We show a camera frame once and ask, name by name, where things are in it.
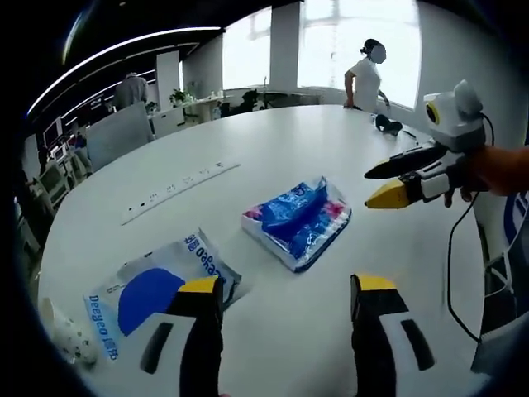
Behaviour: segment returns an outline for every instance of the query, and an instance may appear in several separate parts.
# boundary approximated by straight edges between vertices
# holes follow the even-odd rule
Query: woman
[[[375,39],[368,39],[360,53],[366,56],[346,71],[347,102],[345,108],[354,108],[373,113],[376,109],[377,98],[380,95],[386,106],[388,98],[380,91],[380,76],[376,64],[386,60],[386,49]],[[353,96],[353,80],[355,81],[355,95]]]

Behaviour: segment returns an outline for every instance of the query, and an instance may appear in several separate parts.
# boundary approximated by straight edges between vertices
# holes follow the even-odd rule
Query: ceiling
[[[522,14],[512,8],[509,11],[506,7],[506,3],[513,0],[502,1],[507,10],[499,8],[494,0],[426,1],[496,32],[515,44],[513,51],[516,48],[518,53],[524,54],[523,51],[526,51],[527,54],[527,43],[519,35],[526,25],[522,23]],[[24,18],[15,28],[18,34],[13,35],[20,38],[15,43],[15,65],[23,68],[24,81],[21,98],[14,106],[15,112],[20,119],[25,118],[27,109],[51,83],[79,62],[111,45],[152,32],[181,27],[224,28],[263,7],[281,6],[289,2],[292,0],[48,0],[31,2],[30,6],[18,4],[18,7],[28,9],[21,11],[20,15]],[[510,23],[512,19],[509,18],[515,18],[515,22],[521,25]],[[70,50],[64,59],[64,43],[76,21],[77,28],[70,37]],[[24,135],[34,132],[35,126],[41,123],[49,123],[49,120],[91,94],[120,81],[127,72],[142,73],[154,69],[156,53],[178,48],[181,59],[184,59],[197,45],[203,45],[221,33],[194,31],[159,36],[97,58],[71,74],[43,98],[26,120]]]

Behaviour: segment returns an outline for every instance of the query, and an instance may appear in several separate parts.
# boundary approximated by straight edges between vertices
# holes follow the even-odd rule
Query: office chair
[[[55,215],[60,203],[70,191],[68,180],[62,169],[55,161],[46,165],[46,170],[39,177],[37,183],[42,191],[42,198],[50,213]]]
[[[135,103],[96,122],[87,130],[92,171],[154,140],[143,102]]]
[[[167,112],[160,112],[150,120],[152,121],[156,138],[168,136],[173,132],[181,130],[185,125],[185,117],[183,115],[183,108],[181,107],[168,110]]]

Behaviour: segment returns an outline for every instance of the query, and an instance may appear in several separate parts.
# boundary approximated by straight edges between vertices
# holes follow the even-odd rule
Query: desk
[[[66,315],[86,321],[83,293],[124,262],[201,227],[252,287],[226,311],[222,392],[296,397],[354,390],[349,277],[361,271],[395,280],[414,313],[436,358],[435,370],[422,373],[429,395],[438,395],[437,388],[454,392],[469,382],[475,343],[446,310],[446,244],[468,204],[455,197],[451,209],[442,200],[394,211],[364,207],[383,183],[364,179],[364,172],[413,144],[405,134],[395,139],[377,131],[367,113],[332,105],[244,113],[153,141],[92,175],[64,199],[45,246],[39,298],[50,297]],[[238,161],[241,167],[120,226],[131,198],[219,160]],[[295,275],[241,230],[240,215],[314,175],[338,186],[352,217],[314,266]],[[454,308],[479,333],[484,271],[472,214],[455,232],[452,255]],[[97,387],[97,377],[93,382]],[[424,395],[419,380],[399,390]]]

